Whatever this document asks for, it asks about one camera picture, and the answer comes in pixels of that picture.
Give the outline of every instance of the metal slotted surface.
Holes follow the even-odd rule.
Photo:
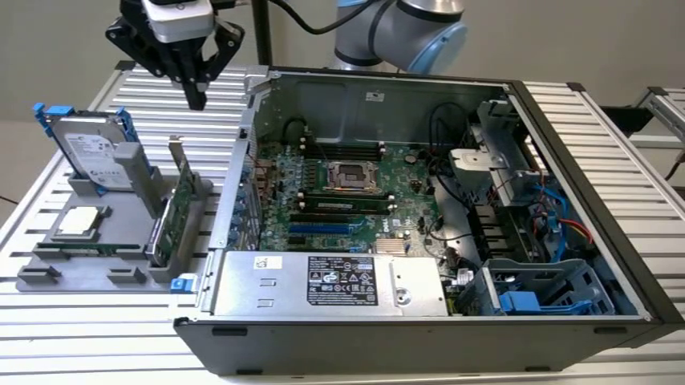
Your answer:
[[[205,112],[189,112],[183,108],[182,93],[169,82],[157,79],[145,71],[114,76],[102,95],[103,101],[91,108],[126,106],[133,112],[138,132],[151,161],[173,171],[170,153],[166,149],[169,134],[186,136],[186,152],[191,165],[215,183],[217,205],[222,189],[222,175],[227,168],[231,143],[235,138],[242,105],[242,80],[245,69],[230,69],[209,92],[210,103]],[[536,87],[552,90],[539,93],[540,103],[563,104],[555,107],[556,119],[565,113],[580,113],[575,95],[560,86],[537,83]],[[564,135],[576,140],[572,148],[580,161],[597,168],[596,180],[607,201],[623,203],[637,200],[645,204],[660,204],[661,194],[655,188],[629,184],[612,184],[615,169],[603,168],[601,161],[611,160],[613,166],[631,167],[629,157],[621,148],[605,141],[593,146],[584,138],[573,137],[587,130],[597,130],[588,117],[567,124]],[[46,168],[46,177],[39,178],[33,191],[19,206],[14,224],[3,227],[14,234],[0,252],[0,381],[7,384],[37,383],[512,383],[539,384],[633,385],[641,383],[672,384],[685,382],[685,331],[667,336],[640,349],[612,349],[573,365],[561,373],[527,373],[497,375],[364,375],[243,377],[221,379],[203,370],[202,364],[175,336],[170,319],[174,318],[175,303],[181,307],[194,306],[193,295],[170,294],[20,294],[12,279],[19,267],[29,261],[29,252],[43,232],[55,221],[70,187],[67,166],[57,158]],[[641,181],[637,176],[627,180]],[[629,210],[623,206],[615,208]],[[202,270],[207,251],[209,232],[214,223],[210,214],[202,224],[203,235],[197,247],[193,269]],[[685,223],[671,217],[621,217],[621,226],[632,239],[680,240],[685,234]],[[656,271],[673,271],[673,275],[659,274],[661,284],[685,313],[685,260],[675,256],[651,257]]]
[[[685,113],[685,88],[668,88],[664,91],[668,92],[669,98],[673,100],[673,104]]]
[[[649,175],[651,166],[636,161],[635,146],[617,140],[616,128],[603,120],[584,94],[567,84],[527,86],[652,273],[673,301],[685,301],[683,206],[675,204],[661,178]],[[536,153],[531,140],[529,147]]]

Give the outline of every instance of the black cable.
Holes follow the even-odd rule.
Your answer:
[[[19,205],[19,202],[15,199],[10,199],[10,198],[7,198],[7,197],[4,197],[2,195],[0,195],[0,200],[3,200],[6,202],[10,202],[10,203],[12,203],[15,205]]]
[[[430,168],[430,166],[432,166],[436,162],[438,162],[438,163],[436,164],[436,166],[440,166],[440,162],[441,162],[441,161],[446,161],[446,160],[445,160],[445,159],[442,159],[442,158],[436,158],[436,159],[433,159],[433,160],[430,161],[430,163],[429,163],[429,168]],[[470,208],[469,208],[469,204],[466,203],[466,201],[465,201],[464,199],[461,199],[461,198],[460,198],[460,196],[457,196],[457,194],[454,194],[454,193],[452,192],[450,188],[448,187],[446,182],[445,182],[445,181],[442,180],[442,178],[440,177],[440,167],[436,167],[436,179],[438,180],[438,183],[440,183],[440,185],[442,186],[442,188],[445,189],[445,191],[448,192],[448,194],[450,194],[450,196],[457,200],[457,202],[460,202],[460,203],[464,205],[464,208],[465,208],[466,210],[470,210]]]
[[[368,0],[362,6],[354,10],[352,14],[349,14],[346,17],[338,19],[330,26],[325,26],[322,28],[314,28],[308,24],[308,22],[302,19],[302,16],[300,16],[298,12],[293,9],[290,4],[288,4],[284,0],[269,0],[274,5],[280,6],[282,10],[286,11],[290,18],[298,23],[298,25],[302,27],[304,30],[306,30],[310,34],[326,34],[336,30],[342,24],[357,18],[362,12],[366,11],[366,9],[376,3],[377,0]]]
[[[676,175],[676,171],[677,171],[677,168],[681,166],[681,163],[680,162],[676,162],[673,164],[673,167],[672,167],[672,170],[668,172],[667,176],[664,176],[664,179],[665,180],[669,180],[673,178],[673,176]]]
[[[466,123],[465,128],[469,127],[469,115],[466,113],[466,109],[461,106],[461,104],[458,104],[457,102],[444,102],[444,103],[438,104],[436,107],[433,107],[433,110],[432,110],[430,116],[429,116],[429,150],[430,151],[433,151],[434,118],[436,118],[436,114],[438,113],[438,110],[445,106],[454,106],[460,110],[460,112],[462,113],[462,115],[465,117],[465,123]]]
[[[286,132],[289,131],[290,124],[301,122],[305,127],[308,127],[308,121],[302,116],[293,116],[286,120],[286,123],[284,123],[284,130],[281,132],[281,144],[286,144],[289,141],[286,140]]]
[[[433,223],[430,224],[429,226],[429,231],[428,231],[428,235],[430,235],[430,237],[433,239],[436,239],[437,241],[442,241],[442,242],[448,242],[448,241],[456,241],[457,239],[462,239],[464,237],[470,237],[473,236],[472,233],[466,233],[466,234],[462,234],[462,235],[457,235],[456,237],[453,238],[441,238],[441,237],[437,237],[436,234],[433,234],[433,228],[436,227],[436,222],[437,221],[433,221]]]

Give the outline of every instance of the warning label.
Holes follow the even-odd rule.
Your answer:
[[[378,306],[373,257],[310,257],[308,302]]]

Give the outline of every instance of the metal bracket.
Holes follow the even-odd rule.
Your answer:
[[[469,148],[457,148],[450,151],[454,166],[468,171],[493,171],[508,168],[505,157],[497,152],[481,152]]]

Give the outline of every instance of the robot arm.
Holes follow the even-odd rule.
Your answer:
[[[420,74],[441,73],[466,41],[461,0],[338,0],[338,20],[316,29],[286,0],[280,6],[312,34],[337,30],[334,68],[376,71],[378,64]],[[225,69],[246,36],[218,11],[246,0],[121,0],[122,16],[107,38],[158,77],[183,89],[193,110],[207,102],[205,91]],[[205,60],[202,46],[214,33],[218,51]]]
[[[169,76],[186,93],[189,107],[202,110],[205,91],[235,52],[246,32],[218,17],[235,0],[121,0],[121,18],[107,28],[107,38],[158,77]],[[202,57],[202,46],[214,33],[217,53]]]
[[[365,0],[338,0],[338,17]],[[334,67],[373,71],[382,62],[406,72],[440,74],[466,42],[461,0],[378,0],[337,29]]]

